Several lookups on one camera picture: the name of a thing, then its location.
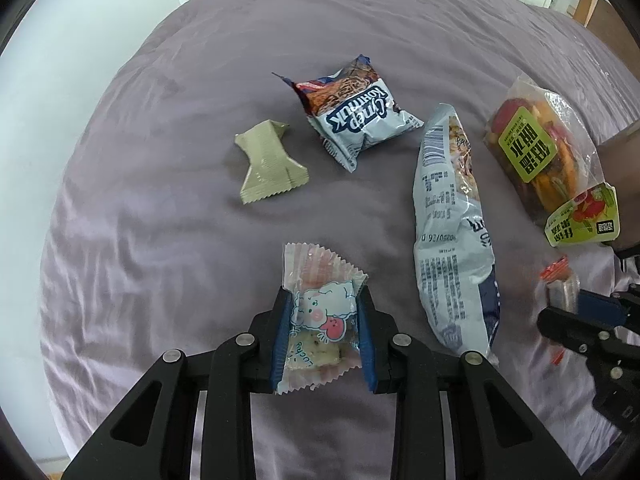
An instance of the wrinkled fabric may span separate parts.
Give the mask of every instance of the wrinkled fabric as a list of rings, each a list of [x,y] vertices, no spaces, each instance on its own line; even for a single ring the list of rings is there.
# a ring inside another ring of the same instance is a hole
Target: wrinkled fabric
[[[640,117],[640,84],[622,63],[569,17],[517,0],[190,0],[116,74],[53,211],[42,352],[72,456],[163,351],[211,350],[268,310],[286,242],[324,245],[365,269],[377,307],[442,350],[414,273],[422,132],[366,150],[349,174],[271,75],[307,80],[360,52],[405,110],[424,120],[450,103],[469,137],[502,300],[500,372],[581,470],[615,437],[591,407],[584,359],[568,352],[549,365],[535,327],[538,274],[559,252],[482,136],[524,71],[582,113],[596,144],[609,138]],[[267,119],[290,124],[285,148],[310,181],[242,205],[247,162],[234,135]],[[609,294],[631,278],[609,248],[566,252],[589,290]],[[369,394],[359,370],[313,392],[253,396],[258,478],[388,478],[394,402]]]

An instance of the chip bag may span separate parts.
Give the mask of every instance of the chip bag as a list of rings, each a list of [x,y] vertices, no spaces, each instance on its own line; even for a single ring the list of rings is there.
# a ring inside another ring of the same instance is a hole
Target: chip bag
[[[298,94],[324,148],[350,172],[356,169],[361,150],[424,124],[396,104],[362,54],[335,74],[312,81],[278,77]]]
[[[494,251],[484,226],[471,146],[453,106],[425,128],[414,179],[415,273],[439,341],[458,355],[489,355],[500,317]]]
[[[584,123],[561,95],[523,75],[486,129],[484,142],[552,246],[618,236],[616,191],[604,182]]]

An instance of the candy wrapper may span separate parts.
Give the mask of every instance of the candy wrapper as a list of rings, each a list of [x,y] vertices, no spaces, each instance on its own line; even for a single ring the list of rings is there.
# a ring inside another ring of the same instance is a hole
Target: candy wrapper
[[[616,191],[584,123],[560,95],[519,77],[487,123],[485,143],[552,246],[614,240]]]
[[[484,227],[471,148],[453,106],[429,120],[414,180],[415,273],[439,341],[488,355],[500,317],[494,251]]]
[[[243,204],[289,191],[309,182],[306,168],[284,151],[280,139],[289,127],[277,121],[263,121],[244,134],[236,135],[236,144],[249,157],[240,199]]]
[[[580,293],[580,279],[571,270],[569,260],[563,256],[549,265],[540,273],[545,283],[546,304],[575,314],[578,310],[578,294]],[[550,341],[552,352],[551,362],[559,365],[564,358],[564,347]]]
[[[313,81],[278,77],[298,94],[324,148],[348,171],[356,169],[361,150],[424,124],[400,109],[362,54],[335,74]]]
[[[282,286],[292,293],[294,306],[279,394],[313,389],[361,366],[356,297],[366,279],[324,247],[285,246]]]

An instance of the metal screw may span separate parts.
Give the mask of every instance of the metal screw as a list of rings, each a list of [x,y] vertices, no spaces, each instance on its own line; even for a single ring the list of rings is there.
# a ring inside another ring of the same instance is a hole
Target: metal screw
[[[240,334],[238,337],[236,337],[236,344],[238,346],[249,346],[254,344],[254,341],[255,341],[254,335],[249,334],[248,332]]]
[[[482,356],[478,352],[469,352],[465,355],[465,361],[473,366],[482,364]]]
[[[407,334],[396,334],[392,341],[398,346],[409,346],[411,344],[411,336]]]
[[[162,361],[165,363],[175,363],[178,359],[182,357],[182,353],[175,348],[172,350],[167,350],[164,354],[162,354]]]
[[[609,375],[614,381],[618,380],[620,377],[622,377],[622,368],[620,368],[619,366],[614,366],[609,372]]]

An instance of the cartoon sheep print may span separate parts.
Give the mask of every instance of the cartoon sheep print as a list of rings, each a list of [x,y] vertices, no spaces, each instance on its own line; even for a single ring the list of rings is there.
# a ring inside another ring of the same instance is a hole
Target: cartoon sheep print
[[[356,313],[351,282],[331,282],[318,289],[297,293],[291,313],[291,333],[300,329],[318,331],[323,343],[340,341],[347,331],[346,320]]]

